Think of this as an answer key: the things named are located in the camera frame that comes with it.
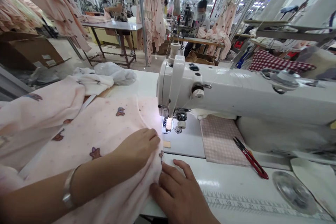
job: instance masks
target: thread snips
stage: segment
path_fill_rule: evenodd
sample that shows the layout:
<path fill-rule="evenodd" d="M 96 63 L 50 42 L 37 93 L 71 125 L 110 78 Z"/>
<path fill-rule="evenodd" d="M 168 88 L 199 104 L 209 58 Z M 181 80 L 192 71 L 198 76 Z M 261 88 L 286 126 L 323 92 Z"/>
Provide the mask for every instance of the thread snips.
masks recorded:
<path fill-rule="evenodd" d="M 257 162 L 257 160 L 253 157 L 253 155 L 249 152 L 248 149 L 243 145 L 243 143 L 237 138 L 233 138 L 234 142 L 238 146 L 238 148 L 242 151 L 242 153 L 245 155 L 247 160 L 250 162 L 252 167 L 256 170 L 258 175 L 263 179 L 268 179 L 268 175 L 265 172 L 265 170 L 261 167 L 261 165 Z"/>

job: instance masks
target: bangle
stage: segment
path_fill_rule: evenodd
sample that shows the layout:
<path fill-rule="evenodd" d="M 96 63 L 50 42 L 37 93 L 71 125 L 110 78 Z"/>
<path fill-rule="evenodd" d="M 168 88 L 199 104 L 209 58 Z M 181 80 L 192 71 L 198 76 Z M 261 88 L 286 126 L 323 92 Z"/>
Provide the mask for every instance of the bangle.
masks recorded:
<path fill-rule="evenodd" d="M 66 178 L 65 180 L 65 183 L 64 183 L 64 188 L 63 188 L 63 191 L 64 191 L 64 196 L 63 196 L 63 199 L 62 201 L 64 202 L 65 206 L 68 208 L 68 209 L 72 209 L 74 208 L 74 204 L 71 200 L 71 193 L 70 193 L 70 186 L 71 186 L 71 182 L 72 182 L 72 177 L 74 176 L 74 173 L 75 171 L 81 166 L 81 164 L 79 166 L 77 166 L 75 169 L 73 169 L 68 177 Z"/>

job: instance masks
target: cardboard box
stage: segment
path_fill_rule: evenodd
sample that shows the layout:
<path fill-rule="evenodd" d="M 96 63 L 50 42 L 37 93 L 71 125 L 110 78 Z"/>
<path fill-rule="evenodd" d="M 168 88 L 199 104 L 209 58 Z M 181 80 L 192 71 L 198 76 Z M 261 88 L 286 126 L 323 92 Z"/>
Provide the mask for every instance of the cardboard box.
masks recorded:
<path fill-rule="evenodd" d="M 6 32 L 0 34 L 0 64 L 19 70 L 52 67 L 64 62 L 53 45 L 42 35 Z"/>

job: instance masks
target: sewing machine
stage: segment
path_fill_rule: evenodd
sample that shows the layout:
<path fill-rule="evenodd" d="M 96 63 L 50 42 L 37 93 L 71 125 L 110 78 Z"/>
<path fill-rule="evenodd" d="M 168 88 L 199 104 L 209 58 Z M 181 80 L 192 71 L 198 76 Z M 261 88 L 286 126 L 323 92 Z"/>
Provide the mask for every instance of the sewing machine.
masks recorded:
<path fill-rule="evenodd" d="M 336 120 L 335 95 L 335 83 L 291 71 L 231 70 L 188 63 L 179 55 L 173 64 L 163 62 L 157 81 L 163 127 L 168 118 L 175 121 L 166 131 L 200 132 L 192 109 L 230 113 L 241 117 L 237 126 L 252 150 L 282 155 L 330 147 L 336 136 L 328 126 Z"/>

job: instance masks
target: measuring tape scale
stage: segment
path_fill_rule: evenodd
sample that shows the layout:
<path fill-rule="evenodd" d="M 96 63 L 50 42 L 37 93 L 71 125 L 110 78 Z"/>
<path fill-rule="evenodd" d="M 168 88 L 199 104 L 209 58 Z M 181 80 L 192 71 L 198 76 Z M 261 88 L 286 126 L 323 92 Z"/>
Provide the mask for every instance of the measuring tape scale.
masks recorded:
<path fill-rule="evenodd" d="M 332 217 L 324 210 L 315 215 L 306 215 L 294 210 L 288 204 L 209 190 L 202 190 L 202 192 L 211 208 L 266 216 L 308 218 L 334 223 Z"/>

